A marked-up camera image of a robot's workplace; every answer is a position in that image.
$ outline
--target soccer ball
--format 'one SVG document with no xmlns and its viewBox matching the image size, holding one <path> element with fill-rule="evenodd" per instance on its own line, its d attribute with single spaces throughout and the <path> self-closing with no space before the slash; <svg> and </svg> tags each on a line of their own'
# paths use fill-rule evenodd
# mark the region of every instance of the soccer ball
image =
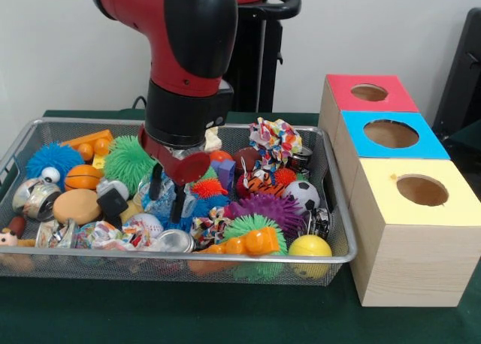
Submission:
<svg viewBox="0 0 481 344">
<path fill-rule="evenodd" d="M 321 204 L 321 199 L 316 188 L 308 181 L 298 180 L 290 183 L 283 193 L 283 198 L 287 198 L 288 196 L 291 196 L 298 201 L 299 206 L 301 207 L 295 212 L 298 215 L 303 215 L 307 211 L 316 209 Z"/>
</svg>

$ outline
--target purple toy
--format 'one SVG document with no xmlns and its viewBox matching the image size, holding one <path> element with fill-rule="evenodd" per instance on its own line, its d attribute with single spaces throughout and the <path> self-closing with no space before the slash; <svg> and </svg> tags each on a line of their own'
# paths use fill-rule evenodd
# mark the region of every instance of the purple toy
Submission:
<svg viewBox="0 0 481 344">
<path fill-rule="evenodd" d="M 235 219 L 239 216 L 259 214 L 274 220 L 287 237 L 297 237 L 303 230 L 302 216 L 295 212 L 300 208 L 296 200 L 276 198 L 273 195 L 254 195 L 248 199 L 240 199 L 225 207 L 225 216 Z"/>
<path fill-rule="evenodd" d="M 213 160 L 210 163 L 210 166 L 216 171 L 220 185 L 222 185 L 225 190 L 230 190 L 232 188 L 232 183 L 234 182 L 235 161 Z"/>
</svg>

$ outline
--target circular hole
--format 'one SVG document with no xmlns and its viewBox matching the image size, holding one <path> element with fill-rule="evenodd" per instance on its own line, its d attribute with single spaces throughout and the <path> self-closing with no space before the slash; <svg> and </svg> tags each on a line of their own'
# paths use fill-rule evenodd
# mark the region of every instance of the circular hole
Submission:
<svg viewBox="0 0 481 344">
<path fill-rule="evenodd" d="M 354 86 L 351 89 L 351 93 L 355 97 L 366 101 L 382 101 L 388 95 L 388 92 L 381 86 L 371 85 L 369 83 Z"/>
<path fill-rule="evenodd" d="M 397 182 L 398 191 L 418 205 L 437 207 L 448 201 L 448 191 L 439 181 L 424 175 L 405 175 Z"/>
<path fill-rule="evenodd" d="M 364 133 L 373 142 L 384 147 L 400 149 L 419 141 L 419 135 L 410 126 L 392 120 L 376 120 L 364 127 Z"/>
</svg>

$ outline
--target googly eye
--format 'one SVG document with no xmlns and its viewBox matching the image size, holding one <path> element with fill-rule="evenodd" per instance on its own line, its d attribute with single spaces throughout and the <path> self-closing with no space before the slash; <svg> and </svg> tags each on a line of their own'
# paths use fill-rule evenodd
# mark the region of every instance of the googly eye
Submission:
<svg viewBox="0 0 481 344">
<path fill-rule="evenodd" d="M 54 167 L 46 167 L 42 170 L 41 178 L 52 184 L 57 184 L 60 181 L 60 172 Z"/>
</svg>

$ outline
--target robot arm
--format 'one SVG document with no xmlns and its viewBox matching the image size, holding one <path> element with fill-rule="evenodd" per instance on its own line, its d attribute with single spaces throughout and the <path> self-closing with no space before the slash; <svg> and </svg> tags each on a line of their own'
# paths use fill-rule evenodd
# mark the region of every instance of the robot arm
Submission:
<svg viewBox="0 0 481 344">
<path fill-rule="evenodd" d="M 205 130 L 223 125 L 233 91 L 222 81 L 234 48 L 237 0 L 94 0 L 108 18 L 147 36 L 152 50 L 146 120 L 139 132 L 145 151 L 162 165 L 153 172 L 156 199 L 162 168 L 176 184 L 172 220 L 180 219 L 183 186 L 198 180 L 210 159 L 191 148 Z"/>
</svg>

